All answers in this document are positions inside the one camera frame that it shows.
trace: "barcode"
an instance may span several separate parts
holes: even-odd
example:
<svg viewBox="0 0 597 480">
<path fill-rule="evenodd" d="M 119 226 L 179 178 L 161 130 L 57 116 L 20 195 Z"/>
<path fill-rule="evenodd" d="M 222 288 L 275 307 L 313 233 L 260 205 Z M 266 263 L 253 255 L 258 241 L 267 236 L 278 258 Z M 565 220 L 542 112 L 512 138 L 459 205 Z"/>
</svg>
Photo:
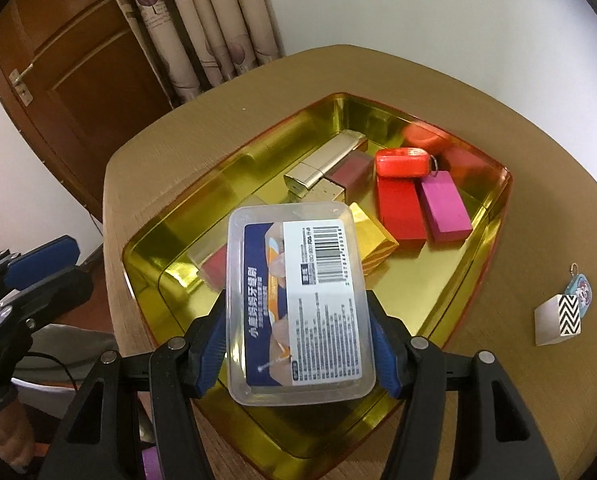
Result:
<svg viewBox="0 0 597 480">
<path fill-rule="evenodd" d="M 318 283 L 344 282 L 347 261 L 342 250 L 342 231 L 339 227 L 314 227 L 313 250 L 316 257 Z"/>
</svg>

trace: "white block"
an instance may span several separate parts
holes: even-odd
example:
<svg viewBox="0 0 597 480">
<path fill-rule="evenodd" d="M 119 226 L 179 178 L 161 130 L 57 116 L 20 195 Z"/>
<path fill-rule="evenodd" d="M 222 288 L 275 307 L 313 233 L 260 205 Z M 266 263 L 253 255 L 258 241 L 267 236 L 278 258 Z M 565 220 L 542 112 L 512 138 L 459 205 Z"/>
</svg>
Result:
<svg viewBox="0 0 597 480">
<path fill-rule="evenodd" d="M 534 310 L 536 345 L 567 341 L 581 333 L 581 310 L 576 295 L 556 294 Z"/>
</svg>

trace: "white wall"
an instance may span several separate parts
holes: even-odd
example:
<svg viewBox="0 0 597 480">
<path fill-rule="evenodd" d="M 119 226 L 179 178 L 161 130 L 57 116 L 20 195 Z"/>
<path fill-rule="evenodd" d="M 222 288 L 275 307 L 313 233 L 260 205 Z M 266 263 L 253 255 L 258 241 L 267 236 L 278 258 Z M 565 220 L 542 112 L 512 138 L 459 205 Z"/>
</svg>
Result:
<svg viewBox="0 0 597 480">
<path fill-rule="evenodd" d="M 349 43 L 513 108 L 597 180 L 597 16 L 585 0 L 268 0 L 286 54 Z"/>
<path fill-rule="evenodd" d="M 61 235 L 81 258 L 101 243 L 88 212 L 45 168 L 0 104 L 0 251 L 26 252 Z"/>
</svg>

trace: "blue label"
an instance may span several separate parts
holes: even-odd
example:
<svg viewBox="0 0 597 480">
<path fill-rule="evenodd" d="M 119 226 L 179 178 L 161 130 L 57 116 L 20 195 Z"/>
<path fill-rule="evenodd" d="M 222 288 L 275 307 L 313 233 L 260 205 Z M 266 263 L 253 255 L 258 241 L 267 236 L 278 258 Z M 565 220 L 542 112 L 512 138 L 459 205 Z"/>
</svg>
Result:
<svg viewBox="0 0 597 480">
<path fill-rule="evenodd" d="M 288 298 L 284 279 L 270 275 L 269 262 L 281 253 L 279 224 L 245 226 L 243 296 L 245 298 L 245 377 L 249 386 L 286 384 L 290 369 L 289 348 L 279 328 L 288 323 Z M 272 327 L 281 342 L 274 337 Z"/>
</svg>

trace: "beige curtain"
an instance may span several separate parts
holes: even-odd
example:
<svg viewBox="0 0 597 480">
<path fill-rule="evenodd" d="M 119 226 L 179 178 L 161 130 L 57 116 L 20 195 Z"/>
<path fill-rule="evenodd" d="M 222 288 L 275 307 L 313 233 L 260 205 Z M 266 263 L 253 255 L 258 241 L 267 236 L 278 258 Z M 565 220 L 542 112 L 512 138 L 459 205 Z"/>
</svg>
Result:
<svg viewBox="0 0 597 480">
<path fill-rule="evenodd" d="M 265 0 L 116 0 L 173 106 L 280 57 Z"/>
</svg>

